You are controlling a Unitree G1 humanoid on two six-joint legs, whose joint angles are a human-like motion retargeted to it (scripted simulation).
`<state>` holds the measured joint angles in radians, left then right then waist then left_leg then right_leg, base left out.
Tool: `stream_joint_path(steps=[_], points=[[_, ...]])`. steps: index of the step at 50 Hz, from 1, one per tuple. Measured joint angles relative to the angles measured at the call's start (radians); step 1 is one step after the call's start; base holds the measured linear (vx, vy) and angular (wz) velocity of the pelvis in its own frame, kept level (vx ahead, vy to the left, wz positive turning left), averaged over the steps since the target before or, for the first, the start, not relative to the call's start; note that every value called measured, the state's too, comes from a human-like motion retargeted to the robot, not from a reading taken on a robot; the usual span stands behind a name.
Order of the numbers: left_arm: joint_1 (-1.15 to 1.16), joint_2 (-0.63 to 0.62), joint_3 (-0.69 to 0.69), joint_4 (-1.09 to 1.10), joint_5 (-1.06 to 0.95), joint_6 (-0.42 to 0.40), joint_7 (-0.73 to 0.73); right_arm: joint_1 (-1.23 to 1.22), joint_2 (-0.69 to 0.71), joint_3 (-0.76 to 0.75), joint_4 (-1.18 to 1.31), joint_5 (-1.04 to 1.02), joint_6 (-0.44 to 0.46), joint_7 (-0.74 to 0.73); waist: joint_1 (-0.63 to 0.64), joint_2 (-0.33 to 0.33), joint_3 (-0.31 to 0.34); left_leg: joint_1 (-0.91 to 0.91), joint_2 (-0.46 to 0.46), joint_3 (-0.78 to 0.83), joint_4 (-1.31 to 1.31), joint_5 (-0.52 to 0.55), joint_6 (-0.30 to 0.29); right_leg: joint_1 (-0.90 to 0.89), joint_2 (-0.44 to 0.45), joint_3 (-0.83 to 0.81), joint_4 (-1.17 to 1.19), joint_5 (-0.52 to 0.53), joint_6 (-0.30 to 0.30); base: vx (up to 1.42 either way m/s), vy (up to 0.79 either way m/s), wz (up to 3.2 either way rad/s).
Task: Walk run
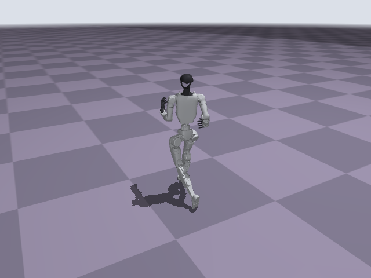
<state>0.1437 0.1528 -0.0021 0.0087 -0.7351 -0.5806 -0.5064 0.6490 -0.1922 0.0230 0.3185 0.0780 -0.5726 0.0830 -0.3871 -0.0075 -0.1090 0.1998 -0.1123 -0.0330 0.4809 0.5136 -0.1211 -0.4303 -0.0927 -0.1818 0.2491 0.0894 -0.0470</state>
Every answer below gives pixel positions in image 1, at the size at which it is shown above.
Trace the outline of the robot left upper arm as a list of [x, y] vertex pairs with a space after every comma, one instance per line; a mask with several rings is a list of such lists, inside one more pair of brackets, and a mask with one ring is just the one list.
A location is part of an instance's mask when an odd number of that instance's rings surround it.
[[174, 109], [174, 103], [176, 102], [177, 100], [177, 95], [171, 95], [168, 97], [167, 99], [167, 109], [166, 109], [166, 112], [167, 112], [167, 120], [166, 121], [169, 121], [171, 122], [173, 120], [173, 109]]

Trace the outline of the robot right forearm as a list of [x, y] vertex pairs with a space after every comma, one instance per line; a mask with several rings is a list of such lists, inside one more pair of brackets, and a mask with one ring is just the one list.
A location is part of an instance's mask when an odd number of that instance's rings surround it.
[[208, 119], [208, 120], [203, 120], [203, 122], [202, 122], [202, 126], [203, 126], [203, 127], [208, 127], [208, 126], [209, 126], [209, 121], [210, 121], [210, 119]]

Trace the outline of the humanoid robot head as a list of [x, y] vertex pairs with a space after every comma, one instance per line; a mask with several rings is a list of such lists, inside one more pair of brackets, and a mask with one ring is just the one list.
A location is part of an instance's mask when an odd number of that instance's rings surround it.
[[[183, 92], [181, 93], [181, 95], [183, 96], [192, 96], [193, 93], [190, 92], [190, 85], [191, 85], [191, 82], [193, 82], [193, 77], [190, 75], [190, 74], [183, 74], [181, 77], [180, 77], [180, 82], [181, 82], [181, 86], [184, 88]], [[182, 82], [188, 84], [190, 83], [187, 87], [184, 87]]]

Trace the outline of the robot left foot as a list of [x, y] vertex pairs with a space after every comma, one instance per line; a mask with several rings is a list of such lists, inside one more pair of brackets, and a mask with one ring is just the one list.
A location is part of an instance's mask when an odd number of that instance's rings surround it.
[[198, 196], [198, 195], [194, 195], [192, 197], [192, 209], [194, 209], [194, 208], [196, 208], [198, 206], [198, 204], [199, 204], [199, 198], [200, 198], [200, 196]]

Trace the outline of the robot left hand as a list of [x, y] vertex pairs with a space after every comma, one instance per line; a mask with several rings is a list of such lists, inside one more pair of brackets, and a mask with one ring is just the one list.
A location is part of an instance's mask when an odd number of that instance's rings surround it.
[[[163, 113], [164, 110], [165, 110], [165, 103], [167, 102], [165, 99], [166, 99], [166, 98], [164, 97], [164, 98], [162, 98], [162, 100], [161, 100], [161, 109], [160, 109], [160, 112], [161, 112], [161, 113]], [[165, 101], [166, 101], [166, 102], [165, 102]], [[166, 111], [166, 110], [165, 110], [165, 111]]]

